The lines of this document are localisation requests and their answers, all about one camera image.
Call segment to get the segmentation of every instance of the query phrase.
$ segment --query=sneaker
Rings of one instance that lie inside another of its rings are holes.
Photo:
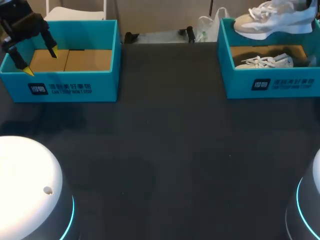
[[[234,30],[249,39],[264,40],[275,32],[307,34],[317,15],[317,1],[271,0],[235,19]]]
[[[265,69],[265,68],[293,68],[293,59],[283,53],[276,57],[254,57],[247,60],[243,60],[245,64],[236,66],[235,69]]]

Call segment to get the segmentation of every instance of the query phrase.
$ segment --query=black table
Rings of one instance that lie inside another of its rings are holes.
[[[125,45],[118,102],[14,104],[0,134],[48,147],[83,240],[282,240],[320,147],[320,100],[227,100],[214,43]]]

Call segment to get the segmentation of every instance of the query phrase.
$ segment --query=wall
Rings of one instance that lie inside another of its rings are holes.
[[[60,0],[50,0],[57,5]],[[61,0],[63,6],[82,11],[102,11],[103,0]],[[209,15],[210,0],[107,0],[109,19],[118,19],[121,33],[149,33],[197,26],[197,19]],[[226,7],[231,17],[248,12],[265,0],[214,0],[212,15]],[[45,16],[45,0],[28,0],[35,12]]]

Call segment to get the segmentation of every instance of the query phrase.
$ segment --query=shoe box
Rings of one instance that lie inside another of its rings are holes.
[[[223,18],[217,55],[227,98],[289,98],[320,96],[320,25],[306,34],[275,32],[265,40],[253,40],[234,31],[233,18]],[[250,58],[276,57],[286,53],[295,60],[315,56],[316,66],[236,69]]]
[[[58,45],[52,58],[42,37],[16,46],[34,76],[15,67],[7,54],[0,77],[15,103],[115,102],[121,66],[116,20],[49,21]]]

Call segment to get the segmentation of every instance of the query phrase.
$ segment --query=teal box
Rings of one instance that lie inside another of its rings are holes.
[[[312,33],[276,32],[265,40],[245,38],[234,31],[233,24],[234,19],[221,20],[217,41],[217,54],[228,99],[320,96],[320,26],[318,22],[314,22]],[[301,45],[307,56],[316,57],[317,66],[235,69],[230,47],[270,45]]]
[[[121,60],[121,40],[116,20],[51,21],[49,31],[59,49],[112,50],[108,71],[35,72],[27,75],[15,67],[8,54],[0,77],[15,103],[115,102]],[[30,64],[34,51],[47,49],[40,35],[17,44]]]

